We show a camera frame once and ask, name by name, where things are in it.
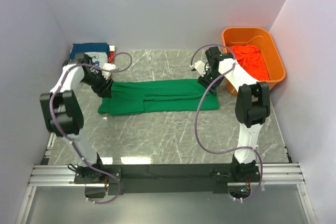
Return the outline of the green t shirt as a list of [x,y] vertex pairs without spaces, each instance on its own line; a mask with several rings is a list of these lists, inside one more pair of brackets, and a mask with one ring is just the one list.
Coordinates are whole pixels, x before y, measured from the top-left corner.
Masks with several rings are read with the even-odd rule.
[[99,114],[135,115],[196,111],[205,92],[195,79],[114,82],[111,98],[103,98]]

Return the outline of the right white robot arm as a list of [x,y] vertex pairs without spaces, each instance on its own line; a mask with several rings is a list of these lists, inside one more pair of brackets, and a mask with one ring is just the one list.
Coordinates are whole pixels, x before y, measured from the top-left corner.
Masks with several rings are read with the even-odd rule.
[[207,61],[192,61],[190,68],[198,73],[197,81],[205,87],[205,93],[216,93],[223,80],[237,91],[235,115],[239,136],[237,147],[231,150],[230,175],[235,181],[245,181],[248,177],[261,175],[261,168],[256,165],[257,144],[260,130],[270,116],[269,85],[244,70],[231,49],[223,53],[221,48],[221,45],[209,45],[205,51]]

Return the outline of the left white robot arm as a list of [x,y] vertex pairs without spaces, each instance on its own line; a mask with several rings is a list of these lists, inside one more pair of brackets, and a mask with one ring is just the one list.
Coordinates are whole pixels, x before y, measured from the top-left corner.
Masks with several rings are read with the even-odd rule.
[[84,118],[75,90],[85,83],[97,96],[110,98],[111,74],[115,69],[109,62],[94,66],[91,57],[80,53],[79,58],[63,63],[56,85],[39,98],[47,130],[62,137],[78,161],[78,165],[69,164],[68,168],[93,183],[103,181],[106,175],[101,172],[103,164],[99,154],[83,132]]

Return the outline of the folded blue t shirt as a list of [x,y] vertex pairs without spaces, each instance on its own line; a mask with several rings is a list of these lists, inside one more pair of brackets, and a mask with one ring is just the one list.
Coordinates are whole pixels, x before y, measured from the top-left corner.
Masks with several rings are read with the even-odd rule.
[[69,59],[74,60],[76,58],[76,54],[79,53],[88,55],[94,66],[102,66],[104,63],[108,62],[109,45],[106,42],[72,44]]

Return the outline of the orange plastic basket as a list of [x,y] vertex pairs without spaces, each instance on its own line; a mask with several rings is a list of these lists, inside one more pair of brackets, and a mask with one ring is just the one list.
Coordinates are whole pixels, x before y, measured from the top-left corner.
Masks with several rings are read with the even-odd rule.
[[285,78],[282,59],[268,31],[257,27],[230,27],[222,32],[222,42],[225,46],[257,46],[268,71],[270,89]]

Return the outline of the orange t shirt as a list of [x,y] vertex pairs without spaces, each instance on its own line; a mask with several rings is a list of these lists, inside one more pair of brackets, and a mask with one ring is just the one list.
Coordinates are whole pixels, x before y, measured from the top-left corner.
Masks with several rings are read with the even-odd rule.
[[229,46],[229,48],[235,53],[238,63],[248,74],[258,81],[269,80],[268,70],[257,46]]

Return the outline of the black base beam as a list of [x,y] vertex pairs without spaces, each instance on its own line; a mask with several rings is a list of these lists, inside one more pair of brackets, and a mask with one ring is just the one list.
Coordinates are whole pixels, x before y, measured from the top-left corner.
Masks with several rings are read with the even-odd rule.
[[210,191],[228,193],[230,183],[256,183],[258,166],[244,168],[232,164],[135,164],[104,165],[103,171],[114,176],[107,179],[92,170],[79,169],[75,184],[108,184],[108,194],[186,193]]

